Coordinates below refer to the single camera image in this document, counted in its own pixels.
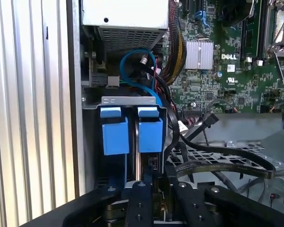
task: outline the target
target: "dell logo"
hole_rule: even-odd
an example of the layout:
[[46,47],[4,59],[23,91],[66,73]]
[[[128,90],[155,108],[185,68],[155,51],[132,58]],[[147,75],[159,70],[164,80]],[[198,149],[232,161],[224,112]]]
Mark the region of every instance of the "dell logo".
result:
[[235,54],[222,54],[221,58],[223,60],[237,60],[237,57]]

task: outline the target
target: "capacitor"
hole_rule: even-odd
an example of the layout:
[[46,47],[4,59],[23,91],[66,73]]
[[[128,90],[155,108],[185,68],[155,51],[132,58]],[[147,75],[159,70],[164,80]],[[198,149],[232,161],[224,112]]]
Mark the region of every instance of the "capacitor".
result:
[[221,79],[223,76],[223,73],[221,71],[217,71],[214,76],[216,77],[216,79]]

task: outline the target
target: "sticker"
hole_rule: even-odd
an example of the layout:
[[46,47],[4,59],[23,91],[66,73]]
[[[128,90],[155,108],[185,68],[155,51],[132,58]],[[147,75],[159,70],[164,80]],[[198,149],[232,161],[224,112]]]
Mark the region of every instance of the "sticker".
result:
[[227,65],[227,72],[235,72],[236,65]]

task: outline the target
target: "computer component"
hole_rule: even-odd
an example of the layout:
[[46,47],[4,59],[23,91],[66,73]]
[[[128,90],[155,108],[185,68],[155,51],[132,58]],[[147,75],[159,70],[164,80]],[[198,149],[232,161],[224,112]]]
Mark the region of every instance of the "computer component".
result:
[[167,31],[168,13],[168,0],[82,1],[82,24],[98,30],[108,53],[153,48]]
[[267,58],[284,57],[284,1],[270,4],[266,13],[265,48]]
[[187,41],[185,69],[211,70],[213,68],[213,42],[207,40]]

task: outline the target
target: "blue plastic tab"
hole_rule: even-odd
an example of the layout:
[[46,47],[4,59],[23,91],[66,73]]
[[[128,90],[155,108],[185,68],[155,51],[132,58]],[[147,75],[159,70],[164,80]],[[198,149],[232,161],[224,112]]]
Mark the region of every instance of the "blue plastic tab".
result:
[[139,122],[139,152],[153,153],[162,151],[163,120]]
[[102,125],[104,155],[129,153],[128,119],[125,122]]
[[138,107],[139,117],[159,117],[159,111],[157,107]]
[[101,107],[100,118],[114,118],[121,117],[120,107]]

